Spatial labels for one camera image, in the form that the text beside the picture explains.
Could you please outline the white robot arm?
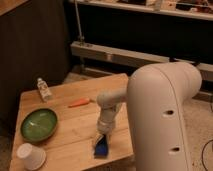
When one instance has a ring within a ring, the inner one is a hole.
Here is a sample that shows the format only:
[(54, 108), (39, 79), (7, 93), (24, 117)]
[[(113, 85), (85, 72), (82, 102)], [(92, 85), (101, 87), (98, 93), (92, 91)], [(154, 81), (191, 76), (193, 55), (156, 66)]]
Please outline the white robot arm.
[(201, 83), (199, 70), (186, 62), (143, 66), (125, 88), (98, 95), (97, 130), (112, 131), (117, 105), (124, 102), (136, 171), (192, 171), (183, 102), (199, 92)]

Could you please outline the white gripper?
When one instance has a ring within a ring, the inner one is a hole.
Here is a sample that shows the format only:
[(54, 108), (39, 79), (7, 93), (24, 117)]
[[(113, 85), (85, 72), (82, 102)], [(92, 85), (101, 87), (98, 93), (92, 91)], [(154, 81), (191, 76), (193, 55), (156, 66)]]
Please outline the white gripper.
[(115, 128), (116, 122), (104, 122), (101, 119), (97, 121), (97, 130), (100, 134), (110, 134)]

